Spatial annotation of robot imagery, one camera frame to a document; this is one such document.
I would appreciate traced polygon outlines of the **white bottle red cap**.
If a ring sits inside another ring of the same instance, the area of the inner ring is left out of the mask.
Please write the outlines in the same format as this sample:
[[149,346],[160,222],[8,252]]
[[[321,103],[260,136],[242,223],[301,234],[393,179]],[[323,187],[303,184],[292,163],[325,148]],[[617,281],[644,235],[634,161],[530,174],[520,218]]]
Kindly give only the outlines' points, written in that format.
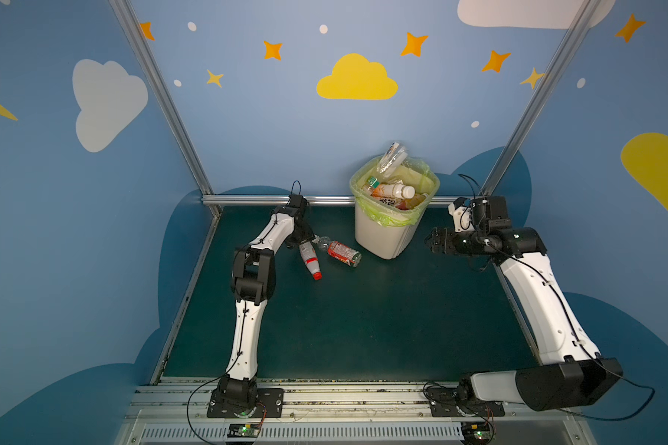
[[314,280],[320,280],[322,278],[322,273],[320,270],[317,253],[315,252],[313,244],[310,241],[302,242],[302,244],[299,245],[299,252],[305,267],[313,276]]

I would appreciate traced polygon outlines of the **clear bottle red label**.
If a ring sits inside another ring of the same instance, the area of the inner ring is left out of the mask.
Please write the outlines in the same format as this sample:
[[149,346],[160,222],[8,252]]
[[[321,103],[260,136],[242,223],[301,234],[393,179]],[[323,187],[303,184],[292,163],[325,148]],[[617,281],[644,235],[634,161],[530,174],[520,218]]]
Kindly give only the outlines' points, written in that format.
[[326,252],[328,256],[350,267],[358,267],[362,259],[362,254],[358,250],[354,250],[353,248],[350,248],[339,241],[332,240],[329,237],[315,237],[314,243],[317,248]]

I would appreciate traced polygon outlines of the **white orange label bottle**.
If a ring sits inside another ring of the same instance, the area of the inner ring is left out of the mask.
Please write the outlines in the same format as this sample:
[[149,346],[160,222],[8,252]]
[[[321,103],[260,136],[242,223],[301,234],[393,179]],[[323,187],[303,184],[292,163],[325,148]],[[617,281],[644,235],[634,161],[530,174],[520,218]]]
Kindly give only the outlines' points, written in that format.
[[410,200],[416,194],[416,189],[410,185],[379,182],[367,184],[366,191],[373,198],[396,198],[397,200]]

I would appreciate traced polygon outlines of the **white label green cap bottle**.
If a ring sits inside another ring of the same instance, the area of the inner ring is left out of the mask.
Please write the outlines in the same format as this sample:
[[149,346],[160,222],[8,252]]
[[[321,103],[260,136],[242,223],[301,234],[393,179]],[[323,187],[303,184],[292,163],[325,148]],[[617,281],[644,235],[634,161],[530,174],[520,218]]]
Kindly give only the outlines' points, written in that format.
[[379,160],[376,167],[376,177],[380,180],[391,177],[407,157],[408,152],[406,147],[398,142],[394,142]]

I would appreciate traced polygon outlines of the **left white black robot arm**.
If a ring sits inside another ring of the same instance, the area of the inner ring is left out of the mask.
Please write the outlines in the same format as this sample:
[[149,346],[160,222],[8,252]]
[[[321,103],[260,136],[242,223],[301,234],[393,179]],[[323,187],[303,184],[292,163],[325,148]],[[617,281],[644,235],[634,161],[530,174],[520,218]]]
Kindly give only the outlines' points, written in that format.
[[291,194],[286,204],[272,212],[261,233],[234,256],[230,288],[236,304],[236,327],[232,354],[215,401],[238,415],[256,406],[258,346],[265,308],[276,288],[276,254],[284,245],[294,248],[314,236],[305,220],[307,206],[304,196]]

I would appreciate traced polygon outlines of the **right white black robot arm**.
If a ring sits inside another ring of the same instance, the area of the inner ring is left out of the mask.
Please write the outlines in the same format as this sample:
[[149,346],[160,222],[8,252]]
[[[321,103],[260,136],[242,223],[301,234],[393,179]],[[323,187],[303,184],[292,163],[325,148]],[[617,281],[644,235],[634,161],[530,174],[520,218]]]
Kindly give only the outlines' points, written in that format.
[[602,356],[578,322],[551,267],[547,248],[530,227],[516,227],[500,196],[458,198],[448,207],[454,225],[427,238],[434,253],[486,257],[517,297],[532,330],[538,365],[477,372],[461,378],[456,405],[477,413],[491,403],[523,404],[542,412],[590,406],[623,376],[616,359]]

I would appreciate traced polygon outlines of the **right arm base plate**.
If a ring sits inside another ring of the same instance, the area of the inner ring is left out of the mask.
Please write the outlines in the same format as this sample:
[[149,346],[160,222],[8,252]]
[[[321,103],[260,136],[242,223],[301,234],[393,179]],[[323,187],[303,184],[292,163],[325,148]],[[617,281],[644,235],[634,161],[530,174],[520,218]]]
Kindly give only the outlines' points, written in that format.
[[433,417],[480,417],[492,419],[503,417],[506,412],[499,402],[471,402],[458,400],[456,389],[430,382],[425,385],[422,394],[428,401]]

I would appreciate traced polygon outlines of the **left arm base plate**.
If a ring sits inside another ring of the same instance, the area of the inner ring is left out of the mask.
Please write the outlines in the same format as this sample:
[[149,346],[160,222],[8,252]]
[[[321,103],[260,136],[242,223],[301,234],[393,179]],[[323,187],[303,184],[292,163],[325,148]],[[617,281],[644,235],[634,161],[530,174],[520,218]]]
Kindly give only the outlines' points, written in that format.
[[283,389],[247,390],[228,395],[217,389],[208,404],[208,418],[280,418],[284,405]]

